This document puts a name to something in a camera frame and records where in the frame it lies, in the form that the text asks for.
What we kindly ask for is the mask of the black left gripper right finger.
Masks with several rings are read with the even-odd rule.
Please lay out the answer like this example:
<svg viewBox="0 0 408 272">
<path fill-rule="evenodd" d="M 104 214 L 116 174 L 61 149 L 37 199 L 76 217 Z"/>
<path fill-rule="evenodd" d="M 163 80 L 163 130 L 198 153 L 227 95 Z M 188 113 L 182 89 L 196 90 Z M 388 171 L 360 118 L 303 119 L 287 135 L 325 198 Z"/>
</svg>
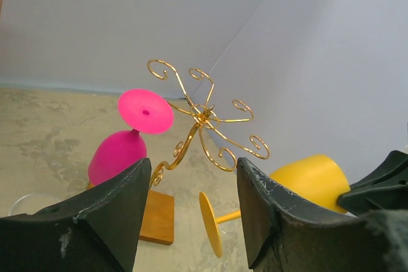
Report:
<svg viewBox="0 0 408 272">
<path fill-rule="evenodd" d="M 253 271 L 407 271 L 407 211 L 360 217 L 311 203 L 249 159 L 237 164 L 249 269 Z"/>
</svg>

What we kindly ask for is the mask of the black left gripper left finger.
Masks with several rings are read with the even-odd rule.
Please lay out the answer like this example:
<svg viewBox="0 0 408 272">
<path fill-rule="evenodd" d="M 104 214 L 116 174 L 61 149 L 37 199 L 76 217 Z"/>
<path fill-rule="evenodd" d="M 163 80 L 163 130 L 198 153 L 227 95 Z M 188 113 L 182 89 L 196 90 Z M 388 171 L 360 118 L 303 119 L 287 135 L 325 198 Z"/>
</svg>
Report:
<svg viewBox="0 0 408 272">
<path fill-rule="evenodd" d="M 151 163 L 28 215 L 1 218 L 1 271 L 132 271 Z"/>
</svg>

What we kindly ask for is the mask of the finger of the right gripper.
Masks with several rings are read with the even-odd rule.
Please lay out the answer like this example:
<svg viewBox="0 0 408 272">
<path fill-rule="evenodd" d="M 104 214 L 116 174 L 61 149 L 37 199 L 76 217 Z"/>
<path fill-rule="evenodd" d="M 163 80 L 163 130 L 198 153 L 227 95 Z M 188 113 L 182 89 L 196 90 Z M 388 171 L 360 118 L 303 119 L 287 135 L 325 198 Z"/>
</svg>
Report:
<svg viewBox="0 0 408 272">
<path fill-rule="evenodd" d="M 341 194 L 337 204 L 360 216 L 372 210 L 407 209 L 407 154 L 394 150 L 369 175 Z"/>
</svg>

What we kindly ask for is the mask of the yellow plastic wine glass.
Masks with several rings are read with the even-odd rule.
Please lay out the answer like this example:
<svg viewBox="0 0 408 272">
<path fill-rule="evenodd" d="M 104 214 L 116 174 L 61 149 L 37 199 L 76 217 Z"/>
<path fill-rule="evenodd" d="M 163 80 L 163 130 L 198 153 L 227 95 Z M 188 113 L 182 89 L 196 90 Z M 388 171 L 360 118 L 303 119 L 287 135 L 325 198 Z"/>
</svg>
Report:
<svg viewBox="0 0 408 272">
<path fill-rule="evenodd" d="M 351 190 L 350 184 L 337 163 L 326 155 L 312 155 L 287 164 L 274 171 L 270 178 L 323 208 L 341 214 L 347 212 L 337 204 L 337 199 Z M 208 240 L 215 255 L 220 258 L 222 239 L 219 225 L 240 218 L 241 211 L 216 217 L 204 192 L 199 193 L 199 203 Z"/>
</svg>

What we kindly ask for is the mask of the clear wine glass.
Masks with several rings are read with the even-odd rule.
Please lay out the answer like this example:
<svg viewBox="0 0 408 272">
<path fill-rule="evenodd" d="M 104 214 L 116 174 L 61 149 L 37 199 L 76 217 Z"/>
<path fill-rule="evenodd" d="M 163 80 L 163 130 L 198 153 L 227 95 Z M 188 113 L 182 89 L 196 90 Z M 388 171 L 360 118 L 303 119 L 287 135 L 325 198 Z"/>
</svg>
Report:
<svg viewBox="0 0 408 272">
<path fill-rule="evenodd" d="M 35 214 L 43 208 L 59 203 L 60 200 L 48 194 L 31 193 L 22 196 L 10 208 L 8 215 Z"/>
</svg>

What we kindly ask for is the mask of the pink plastic wine glass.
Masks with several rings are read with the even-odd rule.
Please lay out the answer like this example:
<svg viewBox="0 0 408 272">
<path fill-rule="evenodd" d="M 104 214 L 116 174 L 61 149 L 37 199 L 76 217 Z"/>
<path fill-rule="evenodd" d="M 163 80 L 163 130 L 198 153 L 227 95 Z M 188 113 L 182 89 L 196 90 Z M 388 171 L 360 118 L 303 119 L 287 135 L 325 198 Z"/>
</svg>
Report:
<svg viewBox="0 0 408 272">
<path fill-rule="evenodd" d="M 89 184 L 97 186 L 147 157 L 141 136 L 166 132 L 174 121 L 170 104 L 147 89 L 125 91 L 118 100 L 118 111 L 130 130 L 115 132 L 97 148 L 88 167 Z"/>
</svg>

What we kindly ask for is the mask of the wooden rack base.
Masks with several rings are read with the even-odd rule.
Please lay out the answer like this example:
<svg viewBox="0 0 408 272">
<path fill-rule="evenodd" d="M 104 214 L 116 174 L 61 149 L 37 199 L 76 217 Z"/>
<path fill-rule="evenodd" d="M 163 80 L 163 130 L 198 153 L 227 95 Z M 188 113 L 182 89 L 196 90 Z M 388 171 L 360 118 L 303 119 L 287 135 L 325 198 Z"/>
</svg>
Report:
<svg viewBox="0 0 408 272">
<path fill-rule="evenodd" d="M 150 190 L 144 211 L 140 239 L 161 245 L 174 242 L 175 198 Z"/>
</svg>

